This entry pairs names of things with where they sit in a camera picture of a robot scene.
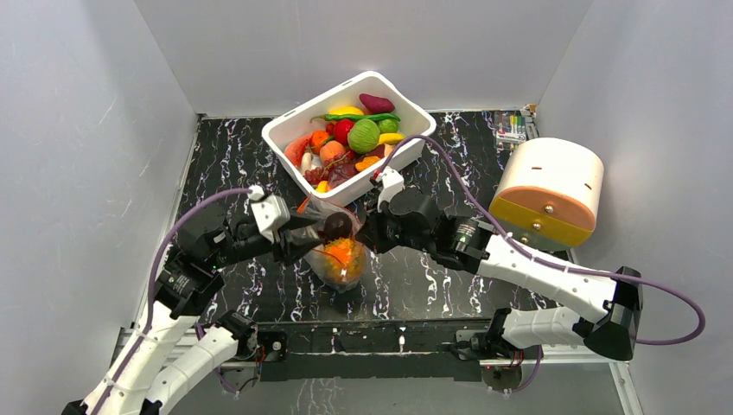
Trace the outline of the orange toy pineapple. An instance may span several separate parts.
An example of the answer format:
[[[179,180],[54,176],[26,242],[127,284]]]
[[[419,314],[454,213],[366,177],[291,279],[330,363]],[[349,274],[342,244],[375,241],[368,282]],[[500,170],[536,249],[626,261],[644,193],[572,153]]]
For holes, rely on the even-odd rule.
[[[365,249],[355,239],[336,239],[323,249],[324,277],[340,287],[354,285],[361,277],[365,264]]]

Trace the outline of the dark toy plum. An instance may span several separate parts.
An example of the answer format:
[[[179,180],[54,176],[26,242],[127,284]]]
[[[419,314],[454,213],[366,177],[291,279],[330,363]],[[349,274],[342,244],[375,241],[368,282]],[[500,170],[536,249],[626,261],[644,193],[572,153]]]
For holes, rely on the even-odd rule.
[[[352,229],[350,215],[343,212],[336,212],[325,220],[322,233],[326,241],[331,241],[350,238]]]

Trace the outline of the clear zip top bag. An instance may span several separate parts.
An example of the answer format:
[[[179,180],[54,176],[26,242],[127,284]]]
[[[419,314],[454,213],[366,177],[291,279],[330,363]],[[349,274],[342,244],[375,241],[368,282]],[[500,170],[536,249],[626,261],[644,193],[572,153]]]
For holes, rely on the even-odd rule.
[[[352,290],[367,261],[366,248],[355,238],[360,220],[346,208],[313,195],[303,201],[297,212],[316,221],[297,234],[322,241],[304,256],[312,271],[339,293]]]

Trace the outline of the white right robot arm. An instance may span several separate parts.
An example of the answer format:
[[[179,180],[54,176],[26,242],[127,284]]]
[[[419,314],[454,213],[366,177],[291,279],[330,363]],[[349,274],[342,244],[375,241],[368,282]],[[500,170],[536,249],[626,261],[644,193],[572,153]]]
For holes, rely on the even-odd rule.
[[[447,269],[506,281],[557,303],[545,310],[496,310],[486,332],[458,342],[459,353],[470,348],[507,358],[535,346],[567,345],[616,361],[634,356],[642,309],[637,283],[596,277],[589,269],[574,274],[567,261],[551,268],[550,255],[534,249],[523,255],[488,223],[448,215],[414,188],[370,210],[355,238],[374,253],[408,247]]]

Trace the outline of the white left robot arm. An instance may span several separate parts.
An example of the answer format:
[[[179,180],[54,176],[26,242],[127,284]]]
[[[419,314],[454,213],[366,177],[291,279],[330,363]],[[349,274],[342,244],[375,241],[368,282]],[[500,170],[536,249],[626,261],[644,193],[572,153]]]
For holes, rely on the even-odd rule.
[[[253,196],[250,215],[231,224],[222,192],[186,212],[164,237],[150,272],[149,293],[133,334],[98,385],[68,403],[66,414],[167,414],[225,361],[258,350],[258,325],[235,310],[172,363],[169,355],[223,287],[220,269],[270,254],[290,265],[322,239],[299,235],[317,218],[276,195]]]

